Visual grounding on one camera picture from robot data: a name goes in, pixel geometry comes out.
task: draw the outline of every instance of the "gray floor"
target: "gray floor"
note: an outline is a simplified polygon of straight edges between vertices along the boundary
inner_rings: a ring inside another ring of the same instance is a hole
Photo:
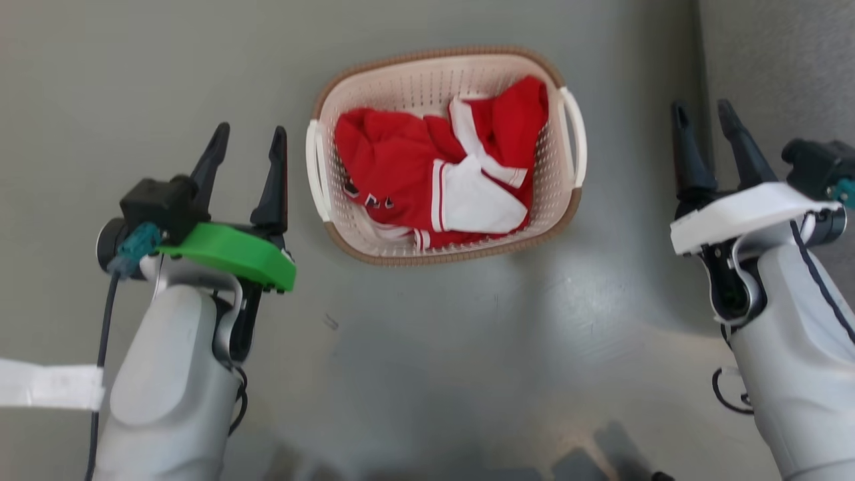
[[[262,304],[225,479],[316,462],[372,479],[776,478],[752,420],[713,397],[712,372],[734,362],[700,264],[669,247],[668,105],[700,99],[688,5],[7,0],[0,355],[91,363],[107,286],[92,247],[120,196],[190,169],[225,120],[211,210],[245,221],[282,124],[298,285]],[[315,96],[354,63],[473,43],[526,45],[563,71],[591,152],[577,218],[513,256],[400,270],[348,258],[305,181]],[[109,377],[149,292],[120,290]],[[79,479],[87,432],[84,413],[0,411],[0,478]]]

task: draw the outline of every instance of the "white fabric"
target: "white fabric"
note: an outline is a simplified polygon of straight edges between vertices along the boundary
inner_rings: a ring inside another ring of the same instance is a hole
[[[506,234],[520,226],[526,206],[487,178],[474,156],[461,163],[433,161],[433,230]]]
[[[456,96],[451,100],[448,111],[451,116],[451,129],[454,131],[457,141],[460,142],[467,155],[474,157],[481,165],[481,168],[493,179],[502,181],[511,187],[519,188],[522,185],[522,181],[526,178],[527,169],[504,167],[490,154],[486,153],[481,139],[478,138],[478,131],[475,129],[472,107],[463,102],[460,96]]]
[[[36,365],[0,359],[0,407],[60,407],[98,411],[103,369],[95,365]]]

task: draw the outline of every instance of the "white basket handle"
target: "white basket handle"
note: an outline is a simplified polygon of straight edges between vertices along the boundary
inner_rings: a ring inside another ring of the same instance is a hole
[[[582,182],[585,181],[585,174],[587,172],[587,138],[585,137],[585,122],[582,121],[582,112],[579,110],[579,104],[576,103],[576,99],[573,97],[573,94],[567,90],[566,86],[558,89],[561,93],[561,97],[564,103],[564,108],[567,110],[567,115],[570,117],[570,124],[573,127],[573,137],[575,139],[575,157],[576,157],[576,166],[575,166],[575,183],[573,187],[582,187]],[[562,116],[562,127],[564,134],[564,147],[567,149],[568,154],[570,154],[570,139],[567,135],[567,123],[564,121]]]
[[[309,189],[312,192],[312,200],[318,215],[325,223],[329,222],[332,205],[329,201],[329,193],[324,191],[327,184],[327,160],[323,155],[323,139],[317,131],[318,121],[309,122],[306,130],[306,172],[309,174]]]

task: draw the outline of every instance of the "brown basket rim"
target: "brown basket rim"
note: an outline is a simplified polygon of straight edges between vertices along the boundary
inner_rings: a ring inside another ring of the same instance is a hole
[[[315,102],[315,110],[312,113],[312,118],[318,120],[321,118],[321,110],[323,109],[324,103],[327,101],[327,97],[329,93],[339,84],[342,80],[352,77],[353,75],[360,74],[362,72],[367,72],[369,70],[374,70],[377,68],[384,68],[390,65],[396,65],[399,63],[407,63],[407,62],[415,62],[419,60],[427,60],[430,58],[438,58],[443,56],[474,56],[474,55],[516,55],[516,56],[524,56],[529,60],[539,64],[550,76],[552,82],[556,88],[561,88],[564,86],[564,78],[561,73],[552,65],[551,62],[546,60],[541,54],[529,50],[524,47],[514,46],[514,45],[497,45],[497,46],[470,46],[470,47],[456,47],[449,49],[434,49],[434,50],[425,50],[421,52],[415,52],[400,56],[394,56],[391,58],[387,58],[384,60],[379,60],[375,62],[366,62],[360,65],[357,65],[352,68],[348,68],[344,72],[338,74],[333,78],[326,87],[324,87],[321,94],[318,96],[317,102]],[[517,240],[515,242],[511,242],[508,244],[504,244],[502,246],[494,246],[488,247],[486,249],[480,249],[477,251],[471,252],[452,252],[447,254],[438,254],[431,256],[415,256],[415,257],[382,257],[382,256],[372,256],[365,254],[363,252],[359,252],[357,249],[353,248],[347,241],[341,236],[339,231],[336,229],[335,224],[332,221],[325,222],[324,227],[327,228],[327,233],[330,238],[333,240],[333,243],[339,247],[342,251],[346,252],[351,257],[360,260],[367,264],[373,265],[382,265],[386,267],[403,267],[403,266],[415,266],[415,265],[430,265],[430,264],[443,264],[449,262],[458,262],[463,260],[470,260],[474,258],[484,258],[499,254],[507,254],[511,252],[519,252],[530,247],[539,246],[544,242],[552,239],[553,237],[561,234],[567,226],[570,224],[570,221],[575,216],[576,211],[579,209],[579,202],[581,201],[582,191],[581,187],[577,187],[573,189],[573,192],[570,194],[570,201],[567,204],[567,210],[564,211],[564,214],[561,216],[561,219],[552,226],[549,230],[542,234],[538,234],[535,237],[530,237],[528,239]]]

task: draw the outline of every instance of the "black cable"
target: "black cable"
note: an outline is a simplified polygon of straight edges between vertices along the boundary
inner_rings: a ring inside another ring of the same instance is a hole
[[[115,291],[119,287],[118,272],[114,272],[109,280],[109,288],[107,289],[107,302],[104,305],[104,316],[101,322],[101,341],[98,344],[98,359],[95,363],[97,367],[103,368],[104,361],[107,359],[107,340],[109,339],[109,325],[113,318],[113,303],[115,302]],[[98,451],[98,411],[92,412],[91,425],[89,427],[89,460],[86,463],[86,481],[91,481],[95,474],[95,454]]]
[[[733,404],[730,404],[726,399],[724,399],[724,396],[722,395],[722,390],[718,388],[718,378],[722,375],[723,371],[724,369],[719,367],[712,375],[712,392],[716,393],[716,398],[718,399],[718,402],[721,402],[722,406],[733,411],[734,413],[746,414],[749,416],[753,415],[753,409],[743,409],[741,407],[736,407]],[[748,395],[742,395],[740,396],[740,399],[742,399],[743,402],[746,402],[746,400],[748,399]]]
[[[834,298],[831,297],[831,293],[828,291],[828,288],[825,287],[825,282],[823,282],[823,278],[819,275],[819,270],[817,270],[817,266],[813,263],[811,255],[807,252],[807,247],[801,238],[801,233],[799,232],[799,228],[796,226],[795,221],[790,221],[790,229],[793,231],[793,238],[796,241],[796,245],[799,246],[799,252],[801,252],[802,259],[805,261],[805,264],[807,264],[807,270],[811,273],[811,277],[813,277],[814,282],[819,286],[819,292],[823,294],[823,298],[825,298],[825,301],[828,302],[829,306],[831,306],[831,310],[834,311],[834,316],[837,318],[837,322],[840,323],[840,326],[849,335],[849,340],[852,341],[852,344],[855,344],[855,330],[852,330],[852,326],[846,321],[846,316],[843,315],[843,311],[840,310],[837,303],[834,302]]]
[[[240,411],[238,412],[238,417],[234,419],[232,425],[228,427],[228,435],[231,436],[234,430],[238,429],[240,426],[240,422],[244,420],[244,415],[246,414],[246,406],[249,402],[249,396],[246,395],[246,386],[249,385],[249,380],[246,378],[246,373],[243,369],[235,366],[235,371],[240,374],[241,383],[240,388],[238,389],[238,396],[235,401],[240,400]]]

